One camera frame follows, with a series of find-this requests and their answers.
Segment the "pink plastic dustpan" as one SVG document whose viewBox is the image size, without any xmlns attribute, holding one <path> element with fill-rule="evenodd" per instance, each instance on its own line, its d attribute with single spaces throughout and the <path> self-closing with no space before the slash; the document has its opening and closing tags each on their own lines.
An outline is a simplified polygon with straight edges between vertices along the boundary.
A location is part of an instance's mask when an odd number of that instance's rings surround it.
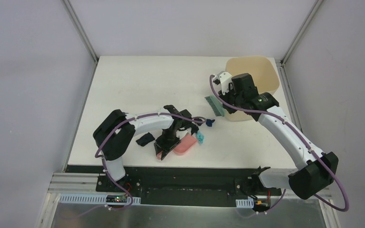
<svg viewBox="0 0 365 228">
<path fill-rule="evenodd" d="M 181 143 L 177 145 L 171 152 L 177 154 L 177 155 L 184 155 L 187 153 L 195 144 L 198 143 L 197 139 L 187 133 L 184 135 L 181 139 Z"/>
</svg>

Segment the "green hand brush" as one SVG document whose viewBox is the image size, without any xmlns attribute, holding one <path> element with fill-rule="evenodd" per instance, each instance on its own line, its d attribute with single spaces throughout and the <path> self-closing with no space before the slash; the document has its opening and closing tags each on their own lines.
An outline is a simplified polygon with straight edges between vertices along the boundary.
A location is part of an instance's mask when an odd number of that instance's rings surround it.
<svg viewBox="0 0 365 228">
<path fill-rule="evenodd" d="M 210 95 L 210 96 L 206 96 L 204 99 L 209 104 L 209 106 L 211 107 L 211 109 L 216 117 L 225 116 L 224 109 L 223 109 L 220 101 L 216 98 L 216 96 Z"/>
</svg>

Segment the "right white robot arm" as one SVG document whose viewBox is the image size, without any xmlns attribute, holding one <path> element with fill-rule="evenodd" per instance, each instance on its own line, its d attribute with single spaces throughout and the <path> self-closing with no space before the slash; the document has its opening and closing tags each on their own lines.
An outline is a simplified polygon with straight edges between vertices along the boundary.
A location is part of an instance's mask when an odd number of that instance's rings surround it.
<svg viewBox="0 0 365 228">
<path fill-rule="evenodd" d="M 262 169 L 251 181 L 251 190 L 264 194 L 269 188 L 292 190 L 307 200 L 336 181 L 339 158 L 312 143 L 287 117 L 270 92 L 259 92 L 248 73 L 211 76 L 210 85 L 217 108 L 230 115 L 242 112 L 265 127 L 292 159 L 295 169 Z"/>
</svg>

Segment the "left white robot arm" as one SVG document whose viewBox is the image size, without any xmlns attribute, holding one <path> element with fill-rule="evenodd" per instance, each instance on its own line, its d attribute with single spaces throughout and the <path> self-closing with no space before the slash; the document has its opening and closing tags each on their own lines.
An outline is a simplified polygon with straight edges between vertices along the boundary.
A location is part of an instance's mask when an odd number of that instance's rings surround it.
<svg viewBox="0 0 365 228">
<path fill-rule="evenodd" d="M 181 143 L 177 131 L 193 123 L 203 124 L 204 117 L 193 117 L 184 109 L 178 111 L 173 105 L 165 105 L 157 111 L 145 114 L 130 114 L 116 109 L 98 126 L 93 138 L 98 146 L 96 158 L 101 158 L 104 172 L 109 176 L 108 186 L 114 192 L 121 192 L 126 186 L 122 156 L 135 136 L 154 130 L 162 130 L 155 139 L 156 156 L 163 160 L 169 152 Z"/>
</svg>

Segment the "black paper scrap near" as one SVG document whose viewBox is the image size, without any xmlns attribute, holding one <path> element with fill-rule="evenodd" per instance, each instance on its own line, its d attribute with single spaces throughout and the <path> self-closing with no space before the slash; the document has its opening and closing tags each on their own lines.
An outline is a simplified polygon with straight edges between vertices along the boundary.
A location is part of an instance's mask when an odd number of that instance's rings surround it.
<svg viewBox="0 0 365 228">
<path fill-rule="evenodd" d="M 150 142 L 153 142 L 155 140 L 154 136 L 151 133 L 146 133 L 143 136 L 141 136 L 139 139 L 137 139 L 135 142 L 141 146 L 144 147 Z"/>
</svg>

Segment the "beige waste bin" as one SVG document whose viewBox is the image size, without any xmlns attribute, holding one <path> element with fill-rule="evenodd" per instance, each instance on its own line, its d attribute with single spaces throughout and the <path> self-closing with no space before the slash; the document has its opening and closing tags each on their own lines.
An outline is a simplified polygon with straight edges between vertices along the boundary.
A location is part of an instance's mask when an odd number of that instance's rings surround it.
<svg viewBox="0 0 365 228">
<path fill-rule="evenodd" d="M 260 94 L 268 92 L 273 95 L 280 87 L 276 62 L 271 57 L 233 57 L 227 61 L 225 71 L 232 76 L 250 74 Z"/>
</svg>

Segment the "light blue paper scrap right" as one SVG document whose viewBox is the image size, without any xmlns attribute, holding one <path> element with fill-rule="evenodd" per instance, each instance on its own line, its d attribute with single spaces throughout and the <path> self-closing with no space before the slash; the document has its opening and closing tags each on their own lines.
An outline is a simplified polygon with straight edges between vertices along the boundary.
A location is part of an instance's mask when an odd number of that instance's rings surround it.
<svg viewBox="0 0 365 228">
<path fill-rule="evenodd" d="M 204 142 L 204 135 L 203 135 L 200 131 L 198 131 L 198 132 L 195 134 L 195 137 L 196 137 L 196 139 L 197 139 L 198 143 L 199 143 L 200 145 L 202 145 L 202 144 L 203 144 L 203 142 Z"/>
</svg>

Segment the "dark blue paper scrap far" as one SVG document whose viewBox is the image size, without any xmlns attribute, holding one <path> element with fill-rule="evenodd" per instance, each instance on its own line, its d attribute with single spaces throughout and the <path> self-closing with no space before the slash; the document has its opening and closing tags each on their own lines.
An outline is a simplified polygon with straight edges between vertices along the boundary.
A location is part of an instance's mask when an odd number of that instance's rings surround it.
<svg viewBox="0 0 365 228">
<path fill-rule="evenodd" d="M 205 124 L 206 124 L 208 127 L 213 127 L 214 122 L 215 122 L 215 119 L 206 119 Z"/>
</svg>

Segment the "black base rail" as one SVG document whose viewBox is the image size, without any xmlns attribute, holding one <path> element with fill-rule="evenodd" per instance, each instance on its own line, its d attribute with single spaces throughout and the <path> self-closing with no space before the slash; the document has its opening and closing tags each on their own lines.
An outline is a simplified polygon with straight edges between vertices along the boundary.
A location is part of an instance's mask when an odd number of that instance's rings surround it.
<svg viewBox="0 0 365 228">
<path fill-rule="evenodd" d="M 97 174 L 94 189 L 140 200 L 142 205 L 235 207 L 239 200 L 279 199 L 283 189 L 265 188 L 255 177 L 262 169 L 125 167 L 112 183 L 101 166 L 69 165 L 67 173 Z"/>
</svg>

